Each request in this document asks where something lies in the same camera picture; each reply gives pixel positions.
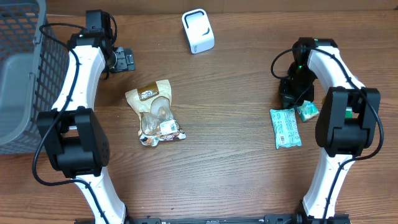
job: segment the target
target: gray bin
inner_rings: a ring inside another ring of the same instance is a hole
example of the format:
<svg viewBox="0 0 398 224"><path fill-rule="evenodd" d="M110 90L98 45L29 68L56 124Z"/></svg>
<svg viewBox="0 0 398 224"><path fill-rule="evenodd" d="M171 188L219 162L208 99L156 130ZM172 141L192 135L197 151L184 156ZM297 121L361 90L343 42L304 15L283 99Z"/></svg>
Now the gray bin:
<svg viewBox="0 0 398 224"><path fill-rule="evenodd" d="M67 51L39 31L45 14L45 0L0 1L0 154L35 151L37 115L51 110L67 73Z"/></svg>

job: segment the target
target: green packet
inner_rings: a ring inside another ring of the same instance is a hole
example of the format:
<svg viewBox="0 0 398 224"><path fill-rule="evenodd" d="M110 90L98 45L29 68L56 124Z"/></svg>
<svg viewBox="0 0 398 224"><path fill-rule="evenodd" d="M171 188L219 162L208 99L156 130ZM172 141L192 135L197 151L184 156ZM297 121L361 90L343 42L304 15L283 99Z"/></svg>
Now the green packet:
<svg viewBox="0 0 398 224"><path fill-rule="evenodd" d="M309 119L319 114L319 111L315 104L307 100L304 101L303 105L296 107L296 110L300 117L303 119L303 121L308 121Z"/></svg>
<svg viewBox="0 0 398 224"><path fill-rule="evenodd" d="M301 146L299 130L294 109L271 110L271 120L275 132L276 149L281 147Z"/></svg>

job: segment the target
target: blue packet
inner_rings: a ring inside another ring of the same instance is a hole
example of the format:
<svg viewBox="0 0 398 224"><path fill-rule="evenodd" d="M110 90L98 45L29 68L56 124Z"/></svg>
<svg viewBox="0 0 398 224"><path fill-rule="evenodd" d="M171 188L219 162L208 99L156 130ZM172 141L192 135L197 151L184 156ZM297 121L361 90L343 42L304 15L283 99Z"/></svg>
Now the blue packet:
<svg viewBox="0 0 398 224"><path fill-rule="evenodd" d="M293 108L289 110L271 110L271 120L274 126L276 149L279 146L292 147L302 145Z"/></svg>
<svg viewBox="0 0 398 224"><path fill-rule="evenodd" d="M309 119L319 114L319 111L315 104L307 100L304 101L303 105L296 107L296 110L300 117L303 119L303 121L308 121Z"/></svg>

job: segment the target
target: wooden table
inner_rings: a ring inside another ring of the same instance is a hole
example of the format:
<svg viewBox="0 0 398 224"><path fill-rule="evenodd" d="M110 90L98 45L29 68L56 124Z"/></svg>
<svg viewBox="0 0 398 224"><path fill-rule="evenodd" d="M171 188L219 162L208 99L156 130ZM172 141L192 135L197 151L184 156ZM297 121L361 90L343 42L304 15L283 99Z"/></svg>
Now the wooden table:
<svg viewBox="0 0 398 224"><path fill-rule="evenodd" d="M84 17L49 20L85 24ZM275 148L269 110L280 108L279 82L269 68L299 37L323 37L336 41L353 74L381 92L385 132L380 154L351 168L336 212L349 213L353 223L397 223L398 11L210 14L216 44L198 55L189 52L181 15L116 20L117 45L133 48L137 70L99 81L95 111L111 145L110 176L133 217L292 213L318 162L317 120L303 123L298 117L302 147ZM76 32L55 31L62 41ZM292 60L291 55L281 58L277 74L284 75ZM143 147L138 117L124 93L162 79L170 80L172 111L187 139ZM315 86L320 109L325 93L318 81ZM0 156L0 223L91 218L76 186L45 187L34 180L32 158ZM63 179L45 154L38 171L48 181Z"/></svg>

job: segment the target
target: teal package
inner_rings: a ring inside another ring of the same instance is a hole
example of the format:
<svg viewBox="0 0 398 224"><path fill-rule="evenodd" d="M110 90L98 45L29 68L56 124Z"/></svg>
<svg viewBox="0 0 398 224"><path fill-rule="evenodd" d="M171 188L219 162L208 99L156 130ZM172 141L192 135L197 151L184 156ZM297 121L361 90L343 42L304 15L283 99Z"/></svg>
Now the teal package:
<svg viewBox="0 0 398 224"><path fill-rule="evenodd" d="M271 120L275 132L276 149L281 147L301 146L299 130L294 109L271 110Z"/></svg>
<svg viewBox="0 0 398 224"><path fill-rule="evenodd" d="M315 103L311 103L306 100L304 101L303 105L297 107L296 110L300 117L303 119L303 121L308 121L309 119L319 114Z"/></svg>

